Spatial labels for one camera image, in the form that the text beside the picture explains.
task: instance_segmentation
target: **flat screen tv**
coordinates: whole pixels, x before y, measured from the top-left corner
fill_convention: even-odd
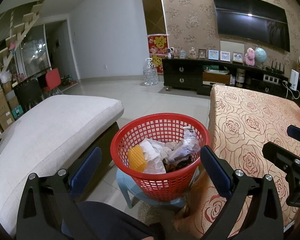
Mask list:
[[[218,33],[270,44],[290,52],[285,10],[261,0],[213,0]]]

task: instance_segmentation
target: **red chair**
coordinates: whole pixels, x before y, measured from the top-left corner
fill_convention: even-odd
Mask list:
[[[48,92],[49,96],[51,96],[51,93],[52,95],[55,95],[57,92],[59,94],[63,94],[63,92],[58,88],[61,84],[61,79],[57,68],[46,73],[46,83],[47,87],[43,88],[42,92]]]

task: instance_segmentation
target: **dark pants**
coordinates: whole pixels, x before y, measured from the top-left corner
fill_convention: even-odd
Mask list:
[[[105,203],[85,201],[77,206],[100,240],[141,240],[156,234],[144,223]],[[66,224],[62,232],[71,237]]]

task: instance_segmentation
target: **yellow foam fruit net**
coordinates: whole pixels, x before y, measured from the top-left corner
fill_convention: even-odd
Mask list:
[[[143,156],[142,147],[137,145],[128,150],[129,167],[134,171],[143,172],[147,167],[147,162]]]

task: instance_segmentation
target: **pink teddy bear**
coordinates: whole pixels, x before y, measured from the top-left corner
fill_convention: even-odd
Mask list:
[[[254,66],[255,51],[252,48],[247,49],[247,53],[244,55],[244,62],[249,66]]]

